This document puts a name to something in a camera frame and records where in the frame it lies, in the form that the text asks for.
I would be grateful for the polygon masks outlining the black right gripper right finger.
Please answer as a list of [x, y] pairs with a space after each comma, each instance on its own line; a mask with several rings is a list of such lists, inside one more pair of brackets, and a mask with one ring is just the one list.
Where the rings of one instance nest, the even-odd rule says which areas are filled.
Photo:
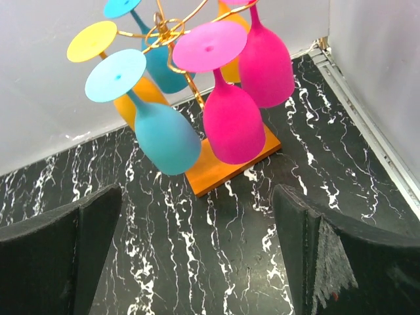
[[296, 314], [418, 314], [419, 238], [317, 204], [294, 187], [272, 192]]

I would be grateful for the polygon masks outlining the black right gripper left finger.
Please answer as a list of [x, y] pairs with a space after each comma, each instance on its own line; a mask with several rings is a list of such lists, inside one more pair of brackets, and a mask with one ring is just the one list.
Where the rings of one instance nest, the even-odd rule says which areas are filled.
[[122, 206], [111, 184], [1, 228], [2, 314], [88, 314]]

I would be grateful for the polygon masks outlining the pink wine glass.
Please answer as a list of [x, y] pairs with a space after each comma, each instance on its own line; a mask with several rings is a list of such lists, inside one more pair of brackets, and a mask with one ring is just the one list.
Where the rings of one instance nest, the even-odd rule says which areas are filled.
[[203, 126], [213, 153], [224, 163], [242, 164], [263, 150], [266, 135], [258, 106], [241, 88], [228, 84], [221, 68], [247, 43], [241, 25], [208, 22], [183, 35], [173, 50], [175, 65], [188, 72], [213, 72], [215, 88], [205, 101]]
[[284, 42], [263, 26], [257, 2], [249, 1], [251, 27], [239, 55], [242, 89], [258, 108], [275, 107], [286, 101], [295, 88], [293, 66]]

